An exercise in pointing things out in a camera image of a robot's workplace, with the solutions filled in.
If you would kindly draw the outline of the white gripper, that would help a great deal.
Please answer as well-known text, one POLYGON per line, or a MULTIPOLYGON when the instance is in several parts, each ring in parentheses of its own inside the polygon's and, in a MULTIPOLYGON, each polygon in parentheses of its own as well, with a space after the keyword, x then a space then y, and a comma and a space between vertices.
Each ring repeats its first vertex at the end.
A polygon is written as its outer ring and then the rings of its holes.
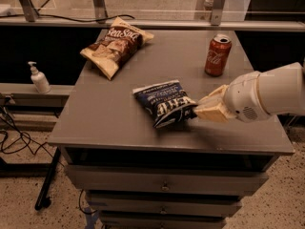
POLYGON ((194 113, 203 120, 225 123, 229 119, 250 123, 271 117, 263 108, 258 91, 260 72, 240 75, 232 83, 222 85, 199 100, 194 113))

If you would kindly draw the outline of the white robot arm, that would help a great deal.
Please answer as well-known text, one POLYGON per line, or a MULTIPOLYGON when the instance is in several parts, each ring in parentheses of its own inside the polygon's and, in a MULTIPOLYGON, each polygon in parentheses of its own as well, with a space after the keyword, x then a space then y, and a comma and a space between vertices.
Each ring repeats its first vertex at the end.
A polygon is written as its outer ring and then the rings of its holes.
POLYGON ((305 70, 296 62, 264 73, 237 77, 198 101, 193 109, 204 120, 249 123, 273 115, 305 115, 305 70))

